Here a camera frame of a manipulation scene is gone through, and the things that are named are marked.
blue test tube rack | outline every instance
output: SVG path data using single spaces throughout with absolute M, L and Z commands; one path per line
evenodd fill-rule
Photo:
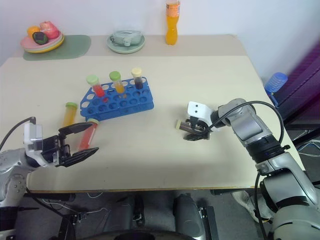
M 80 102 L 80 114 L 87 121 L 98 121 L 139 113 L 154 108 L 153 97 L 145 77 L 143 87 L 137 89 L 134 79 L 122 80 L 124 93 L 117 93 L 112 82 L 101 84 L 105 96 L 97 97 L 92 87 Z

table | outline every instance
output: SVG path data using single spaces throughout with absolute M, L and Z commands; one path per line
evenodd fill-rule
M 28 176 L 34 192 L 87 192 L 150 189 L 248 188 L 255 182 L 255 163 L 230 127 L 211 134 L 210 140 L 183 140 L 177 119 L 186 118 L 187 104 L 195 101 L 213 109 L 234 98 L 270 103 L 262 82 L 240 41 L 232 35 L 181 36 L 176 46 L 162 36 L 147 36 L 145 47 L 120 55 L 104 47 L 105 37 L 92 37 L 85 56 L 66 60 L 25 61 L 21 51 L 0 68 L 0 135 L 18 121 L 36 116 L 43 137 L 57 134 L 66 102 L 79 103 L 96 74 L 109 82 L 117 70 L 131 78 L 141 67 L 153 95 L 154 109 L 103 121 L 91 143 L 100 147 L 87 160 L 71 167 L 40 168 Z M 255 106 L 257 114 L 278 138 L 280 125 L 271 109 Z M 83 122 L 79 111 L 77 122 Z M 81 134 L 70 135 L 71 151 Z M 303 168 L 287 133 L 282 145 Z M 23 128 L 17 129 L 4 149 L 23 147 Z

wall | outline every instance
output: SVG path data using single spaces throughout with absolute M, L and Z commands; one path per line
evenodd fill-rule
M 67 35 L 108 35 L 132 23 L 164 35 L 165 0 L 0 0 L 0 65 L 26 29 L 51 20 Z M 181 0 L 180 35 L 234 34 L 262 79 L 288 73 L 320 36 L 319 0 Z

green placemat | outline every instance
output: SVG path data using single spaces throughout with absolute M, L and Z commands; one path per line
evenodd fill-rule
M 75 59 L 83 56 L 91 45 L 91 38 L 87 35 L 65 35 L 64 41 L 58 48 L 44 53 L 24 52 L 27 61 Z

pink plate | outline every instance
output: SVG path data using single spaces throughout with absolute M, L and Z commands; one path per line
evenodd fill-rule
M 59 40 L 61 40 L 61 38 L 62 38 L 62 33 L 60 32 L 58 37 L 53 38 L 53 39 L 49 39 L 49 41 L 46 44 L 39 45 L 33 39 L 26 36 L 26 37 L 24 37 L 24 39 L 21 40 L 20 45 L 24 49 L 29 49 L 29 50 L 43 49 L 45 47 L 50 47 L 50 46 L 56 44 L 57 42 L 59 42 Z

